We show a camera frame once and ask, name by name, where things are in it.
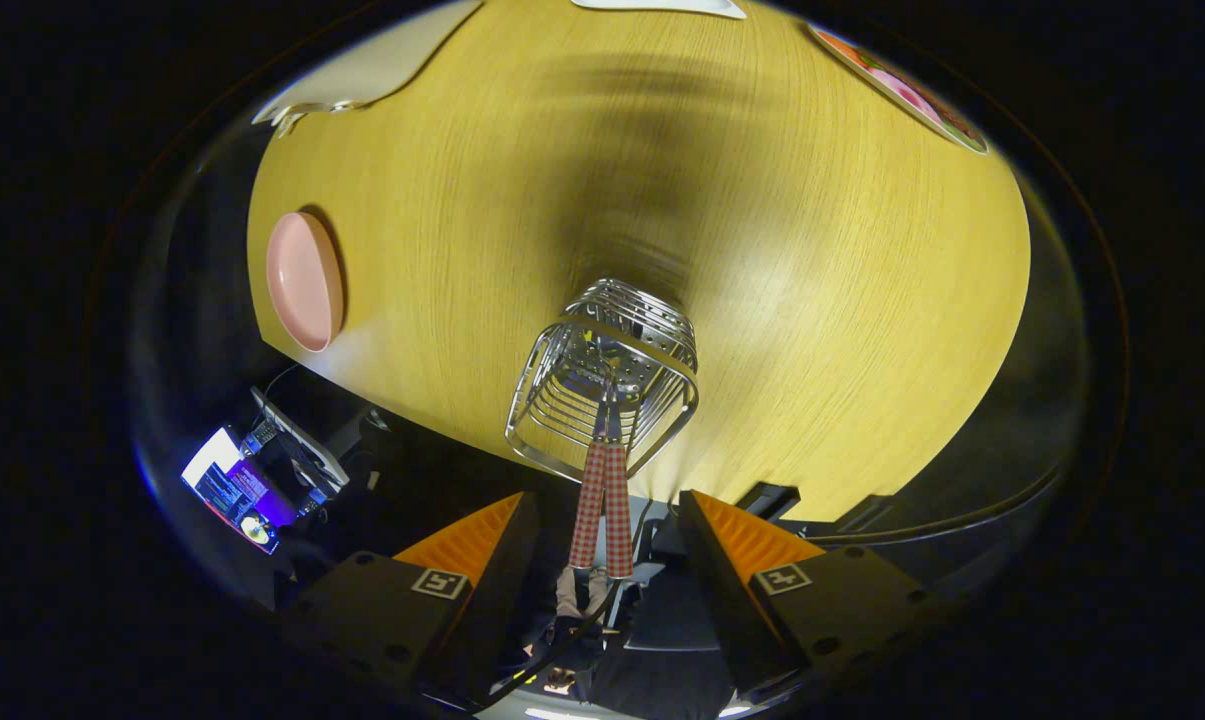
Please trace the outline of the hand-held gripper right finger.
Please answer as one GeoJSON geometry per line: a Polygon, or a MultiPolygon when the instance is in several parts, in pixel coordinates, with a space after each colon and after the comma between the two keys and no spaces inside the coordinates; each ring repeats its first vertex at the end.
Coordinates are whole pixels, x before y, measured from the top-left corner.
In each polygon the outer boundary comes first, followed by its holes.
{"type": "Polygon", "coordinates": [[[825,550],[704,492],[678,527],[727,671],[752,703],[815,700],[930,635],[941,598],[862,544],[825,550]]]}

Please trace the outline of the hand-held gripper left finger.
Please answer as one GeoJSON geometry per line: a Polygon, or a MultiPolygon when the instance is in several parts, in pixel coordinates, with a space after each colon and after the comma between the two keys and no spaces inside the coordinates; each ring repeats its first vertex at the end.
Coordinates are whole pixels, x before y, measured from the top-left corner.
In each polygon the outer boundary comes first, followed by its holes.
{"type": "Polygon", "coordinates": [[[515,492],[396,555],[355,551],[282,632],[396,706],[489,706],[537,532],[537,501],[515,492]]]}

